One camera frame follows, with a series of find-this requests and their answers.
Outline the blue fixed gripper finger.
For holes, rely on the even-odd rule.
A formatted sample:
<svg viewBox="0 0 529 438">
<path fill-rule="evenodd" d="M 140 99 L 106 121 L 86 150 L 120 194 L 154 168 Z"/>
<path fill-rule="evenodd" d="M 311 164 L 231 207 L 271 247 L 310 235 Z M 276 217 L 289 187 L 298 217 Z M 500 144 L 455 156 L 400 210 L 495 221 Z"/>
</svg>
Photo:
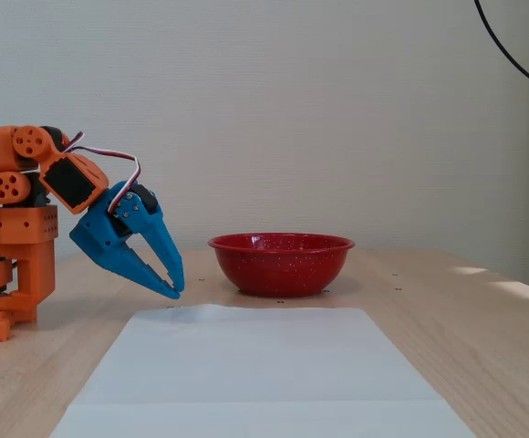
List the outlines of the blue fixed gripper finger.
<svg viewBox="0 0 529 438">
<path fill-rule="evenodd" d="M 181 296 L 181 255 L 174 244 L 155 244 L 151 247 L 167 271 L 170 280 L 159 276 L 125 243 L 114 245 L 108 253 L 107 269 L 167 298 Z"/>
</svg>

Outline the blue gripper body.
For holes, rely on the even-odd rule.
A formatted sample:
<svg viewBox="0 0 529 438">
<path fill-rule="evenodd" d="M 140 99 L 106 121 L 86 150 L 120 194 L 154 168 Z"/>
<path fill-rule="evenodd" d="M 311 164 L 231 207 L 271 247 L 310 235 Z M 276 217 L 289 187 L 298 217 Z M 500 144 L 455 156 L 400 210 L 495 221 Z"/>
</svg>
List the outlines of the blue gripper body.
<svg viewBox="0 0 529 438">
<path fill-rule="evenodd" d="M 118 182 L 105 190 L 78 221 L 70 238 L 104 269 L 142 269 L 144 263 L 128 240 L 150 225 L 159 203 L 153 192 L 136 182 L 110 210 L 122 186 Z"/>
</svg>

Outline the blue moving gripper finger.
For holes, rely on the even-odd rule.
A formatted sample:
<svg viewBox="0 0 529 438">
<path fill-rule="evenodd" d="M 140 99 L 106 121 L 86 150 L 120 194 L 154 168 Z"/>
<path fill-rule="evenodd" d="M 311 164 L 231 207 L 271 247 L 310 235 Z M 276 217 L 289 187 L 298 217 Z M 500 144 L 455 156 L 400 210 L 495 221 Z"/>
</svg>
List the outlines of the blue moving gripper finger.
<svg viewBox="0 0 529 438">
<path fill-rule="evenodd" d="M 159 243 L 174 244 L 163 222 L 162 209 L 153 193 L 126 192 L 119 205 L 117 205 L 117 214 L 120 221 L 134 235 L 141 235 L 144 238 L 150 249 L 153 245 Z M 181 292 L 183 290 L 184 270 L 181 256 Z"/>
</svg>

